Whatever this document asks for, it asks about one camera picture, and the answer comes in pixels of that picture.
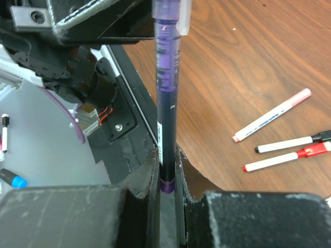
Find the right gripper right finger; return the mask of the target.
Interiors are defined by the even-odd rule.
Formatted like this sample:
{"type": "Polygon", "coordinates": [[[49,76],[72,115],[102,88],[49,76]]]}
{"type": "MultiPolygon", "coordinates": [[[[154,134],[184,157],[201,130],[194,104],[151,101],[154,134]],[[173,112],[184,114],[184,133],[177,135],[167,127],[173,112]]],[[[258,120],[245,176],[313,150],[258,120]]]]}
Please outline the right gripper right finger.
{"type": "Polygon", "coordinates": [[[180,247],[330,247],[330,207],[301,192],[225,191],[176,152],[180,247]]]}

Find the white pen red tip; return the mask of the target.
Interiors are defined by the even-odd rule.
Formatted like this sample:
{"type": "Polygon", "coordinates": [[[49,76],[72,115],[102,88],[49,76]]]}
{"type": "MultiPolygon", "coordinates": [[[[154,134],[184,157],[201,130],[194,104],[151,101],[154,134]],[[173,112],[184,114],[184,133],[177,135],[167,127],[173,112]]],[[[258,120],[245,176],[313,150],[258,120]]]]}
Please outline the white pen red tip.
{"type": "Polygon", "coordinates": [[[309,157],[317,156],[327,152],[330,152],[330,142],[318,143],[305,147],[304,149],[296,152],[291,152],[281,156],[246,164],[243,167],[243,171],[252,172],[270,166],[278,165],[281,163],[297,160],[300,158],[309,158],[309,157]]]}

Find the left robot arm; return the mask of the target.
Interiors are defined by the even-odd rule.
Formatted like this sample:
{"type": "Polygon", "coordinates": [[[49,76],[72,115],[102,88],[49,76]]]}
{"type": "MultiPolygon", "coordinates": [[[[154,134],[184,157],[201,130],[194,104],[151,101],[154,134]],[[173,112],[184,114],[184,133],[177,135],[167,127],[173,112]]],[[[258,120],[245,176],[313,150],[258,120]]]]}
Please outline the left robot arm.
{"type": "Polygon", "coordinates": [[[1,44],[44,88],[101,109],[116,84],[92,50],[152,39],[151,1],[1,1],[1,44]]]}

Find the white pen pink tip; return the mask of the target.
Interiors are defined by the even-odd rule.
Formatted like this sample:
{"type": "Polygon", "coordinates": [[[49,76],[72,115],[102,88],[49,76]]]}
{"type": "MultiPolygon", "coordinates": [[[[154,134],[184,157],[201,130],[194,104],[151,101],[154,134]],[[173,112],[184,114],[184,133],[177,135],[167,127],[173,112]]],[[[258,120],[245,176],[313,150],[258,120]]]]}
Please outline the white pen pink tip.
{"type": "Polygon", "coordinates": [[[295,107],[296,105],[301,103],[302,101],[309,98],[310,96],[311,96],[311,90],[310,89],[305,88],[305,89],[301,90],[300,92],[298,92],[297,94],[295,94],[291,98],[289,98],[286,101],[282,102],[277,107],[275,107],[272,110],[268,111],[263,116],[259,117],[258,119],[256,119],[255,121],[253,121],[252,123],[247,125],[246,127],[242,128],[241,130],[236,132],[233,135],[232,139],[236,143],[246,139],[247,137],[249,137],[253,133],[260,130],[262,127],[266,126],[268,123],[272,122],[273,120],[275,120],[276,118],[278,118],[279,116],[284,114],[285,112],[289,111],[290,109],[292,109],[293,107],[295,107]]]}

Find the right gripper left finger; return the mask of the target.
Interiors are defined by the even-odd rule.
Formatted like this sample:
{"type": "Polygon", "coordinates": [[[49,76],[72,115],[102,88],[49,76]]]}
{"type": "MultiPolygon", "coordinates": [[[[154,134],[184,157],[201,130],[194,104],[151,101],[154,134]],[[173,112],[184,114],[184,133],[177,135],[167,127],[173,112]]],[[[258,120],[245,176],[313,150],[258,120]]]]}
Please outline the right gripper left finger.
{"type": "Polygon", "coordinates": [[[26,188],[1,199],[1,247],[158,247],[158,151],[118,184],[26,188]]]}

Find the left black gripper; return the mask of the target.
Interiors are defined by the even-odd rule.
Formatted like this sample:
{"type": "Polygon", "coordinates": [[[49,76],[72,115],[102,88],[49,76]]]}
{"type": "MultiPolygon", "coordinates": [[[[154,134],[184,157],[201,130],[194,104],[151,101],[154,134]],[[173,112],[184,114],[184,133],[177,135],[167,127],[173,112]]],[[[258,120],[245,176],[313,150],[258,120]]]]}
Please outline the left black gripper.
{"type": "Polygon", "coordinates": [[[152,1],[1,1],[6,36],[53,46],[136,44],[154,38],[152,1]]]}

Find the white pen black tip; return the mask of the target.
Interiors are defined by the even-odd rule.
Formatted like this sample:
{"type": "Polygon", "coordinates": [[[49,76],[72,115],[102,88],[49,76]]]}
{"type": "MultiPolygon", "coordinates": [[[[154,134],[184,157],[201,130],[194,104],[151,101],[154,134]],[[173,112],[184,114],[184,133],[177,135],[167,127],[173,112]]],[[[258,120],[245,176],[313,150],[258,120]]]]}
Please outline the white pen black tip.
{"type": "Polygon", "coordinates": [[[275,150],[281,150],[291,147],[296,147],[300,145],[307,145],[320,142],[329,142],[330,141],[330,130],[319,132],[316,135],[305,136],[300,138],[295,138],[291,140],[281,141],[270,143],[266,145],[257,146],[254,150],[256,153],[265,153],[275,150]]]}

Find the clear pen cap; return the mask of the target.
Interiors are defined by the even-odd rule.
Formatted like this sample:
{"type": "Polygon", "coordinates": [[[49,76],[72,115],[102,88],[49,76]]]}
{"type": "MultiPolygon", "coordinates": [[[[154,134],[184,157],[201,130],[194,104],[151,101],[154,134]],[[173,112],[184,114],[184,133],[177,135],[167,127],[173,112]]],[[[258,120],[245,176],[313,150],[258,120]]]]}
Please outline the clear pen cap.
{"type": "Polygon", "coordinates": [[[152,16],[156,20],[172,20],[181,36],[190,30],[192,0],[153,0],[152,16]]]}

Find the purple pen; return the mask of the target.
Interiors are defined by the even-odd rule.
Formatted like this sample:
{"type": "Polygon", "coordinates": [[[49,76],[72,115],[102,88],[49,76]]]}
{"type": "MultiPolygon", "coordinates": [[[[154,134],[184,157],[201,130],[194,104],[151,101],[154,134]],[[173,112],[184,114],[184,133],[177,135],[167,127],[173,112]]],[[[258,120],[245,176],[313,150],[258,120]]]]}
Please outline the purple pen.
{"type": "Polygon", "coordinates": [[[161,191],[175,188],[177,102],[181,37],[175,20],[155,20],[157,138],[161,191]]]}

